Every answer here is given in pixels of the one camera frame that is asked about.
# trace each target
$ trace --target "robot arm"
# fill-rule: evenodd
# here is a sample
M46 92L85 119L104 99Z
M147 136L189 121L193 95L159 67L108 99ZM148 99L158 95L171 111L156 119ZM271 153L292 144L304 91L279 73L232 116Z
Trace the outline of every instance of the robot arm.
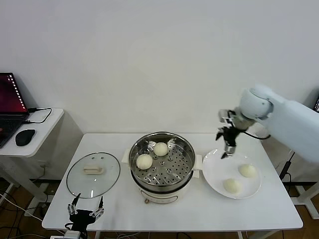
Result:
M95 223L103 214L103 196L101 197L98 208L95 211L76 209L76 204L80 198L81 193L73 199L72 203L68 205L68 211L71 223L65 224L65 227L69 229L64 235L64 239L78 238L87 239L88 233L86 228L89 224Z
M228 127L219 129L216 140L225 140L223 157L235 152L235 139L255 122L263 125L272 137L295 151L305 160L319 162L319 114L308 107L289 101L264 86L246 89L239 107L220 110L221 122Z

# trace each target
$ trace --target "pot handle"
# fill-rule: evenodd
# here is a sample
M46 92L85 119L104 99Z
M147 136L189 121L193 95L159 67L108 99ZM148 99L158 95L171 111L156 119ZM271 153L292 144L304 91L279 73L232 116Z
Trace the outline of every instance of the pot handle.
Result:
M200 154L196 155L194 167L193 167L192 170L194 171L193 177L194 178L199 178L199 171L203 170L202 156Z
M129 164L129 154L130 154L130 149L127 148L122 157L122 163Z

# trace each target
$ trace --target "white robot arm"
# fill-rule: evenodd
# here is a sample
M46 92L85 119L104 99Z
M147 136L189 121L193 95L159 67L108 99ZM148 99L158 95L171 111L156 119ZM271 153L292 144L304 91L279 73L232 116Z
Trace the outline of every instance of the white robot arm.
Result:
M308 107L275 94L270 88L256 86L243 92L234 111L220 110L221 122L231 127L220 128L216 140L224 136L223 157L235 152L235 138L258 122L272 137L295 151L305 160L319 162L319 114Z

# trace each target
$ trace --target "cable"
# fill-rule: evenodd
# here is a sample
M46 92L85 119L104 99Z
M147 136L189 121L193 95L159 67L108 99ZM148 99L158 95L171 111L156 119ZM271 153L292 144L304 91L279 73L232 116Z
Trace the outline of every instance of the cable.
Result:
M71 230L71 228L68 227L69 225L73 225L73 223L67 223L64 225L64 227L67 228L68 230Z
M24 209L27 209L27 207L28 207L28 205L31 203L31 201L32 201L32 198L27 202L27 204L26 204L26 206L24 207ZM21 223L21 221L22 221L22 218L23 218L23 213L21 214L21 217L20 217L20 219L19 219L19 221L18 221L18 224L17 224L17 227L19 228L19 226L20 226L20 223Z
M40 177L38 177L38 178L32 180L32 183L34 183L36 180L42 178L44 175L45 175L45 165L43 166L43 174L42 174Z
M293 159L294 155L295 155L295 152L293 153L293 155L291 155L291 157L290 157L288 162L291 162L291 160Z
M11 210L11 209L5 208L3 206L0 206L0 208L3 210L9 211L9 212L16 212L16 210Z
M28 213L31 217L36 218L36 219L38 219L38 220L41 221L41 222L43 221L42 219L40 219L40 218L38 218L38 217L32 215L32 214L29 213L27 210L23 209L22 207L19 207L18 205L14 204L13 202L11 202L11 201L8 200L7 198L5 198L1 193L0 193L0 196L2 196L3 199L5 199L5 200L8 201L9 203L11 203L12 205L14 205L14 206L16 206L17 208L20 208L20 209L22 209L23 211L25 211L26 213Z
M84 232L80 232L80 237L83 239L88 239L88 232L86 230Z
M288 194L289 194L290 186L291 186L291 174L290 174L290 173L287 173L287 174L289 175L289 182L290 182L290 184L289 184L289 188L288 188L288 190L287 190L287 192L288 192Z
M5 238L5 239L20 238L20 237L23 237L23 236L29 236L29 235L37 236L37 237L40 237L40 238L46 238L45 236L41 236L41 235L38 235L38 234L28 233L28 234L23 234L23 235L19 235L19 236L16 236L16 237L12 237L12 238Z
M179 235L180 233L182 233L182 234L186 235L189 239L191 239L191 237L190 237L188 234L183 233L183 232L179 232L179 233L177 233L177 234L176 234L176 239L178 239L178 235Z
M10 184L4 188L0 188L0 191L3 191L4 189L7 189L10 186Z
M13 227L13 229L19 230L19 233L22 234L21 231L20 231L20 228L18 228L18 227Z
M268 135L268 136L265 137L265 138L260 138L260 137L254 136L254 135L252 135L252 134L249 134L249 133L247 133L247 132L244 132L244 134L246 134L246 135L248 135L248 136L250 136L250 137L253 137L253 138L255 138L255 139L260 139L260 140L268 139L268 138L271 137L271 135Z
M32 217L34 217L34 218L36 218L36 219L38 219L39 221L41 221L42 222L42 219L40 219L40 218L37 218L36 216L34 216L34 215L32 215L31 213L29 213L29 212L27 212L25 209L23 209L22 207L19 207L18 205L16 205L16 204L14 204L14 203L12 203L11 201L9 201L7 198L5 198L5 197L3 197L5 200L7 200L9 203L11 203L12 205L14 205L14 206L16 206L17 208L20 208L20 209L22 209L23 211L25 211L26 213L28 213L30 216L32 216Z
M28 109L30 113L32 112L35 112L35 111L43 111L43 110L50 110L50 112L48 113L48 115L44 118L44 120L42 120L41 122L33 122L33 121L30 121L30 120L27 120L27 121L23 121L22 124L29 124L29 123L43 123L45 122L45 120L49 117L49 115L51 114L52 112L52 109L51 108L44 108L44 109L37 109L37 108L30 108Z
M140 234L140 232L134 233L134 234L131 234L131 235L120 234L120 235L118 235L118 237L117 237L116 239L130 238L130 237L135 236L135 235L137 235L137 234Z
M17 203L16 200L14 199L14 197L13 197L12 195L10 195L10 194L7 193L7 192L3 192L3 191L1 191L1 192L2 192L2 193L5 193L5 194L7 194L7 195L9 195L9 196L13 199L13 201L14 201L15 203ZM4 199L6 199L8 202L12 203L12 202L9 201L4 195L1 195L1 196L2 196ZM11 228L10 228L10 232L9 232L9 234L8 234L7 237L10 237L11 232L12 232L12 230L13 230L13 228L14 228L14 224L15 224L15 222L16 222L17 217L18 217L18 209L16 209L15 218L14 218L13 224L12 224L12 226L11 226Z

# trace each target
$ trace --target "laptop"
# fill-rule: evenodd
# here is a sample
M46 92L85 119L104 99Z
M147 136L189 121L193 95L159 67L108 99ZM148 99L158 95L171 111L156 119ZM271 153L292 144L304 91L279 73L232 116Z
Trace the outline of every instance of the laptop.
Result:
M13 73L0 73L0 148L28 116Z

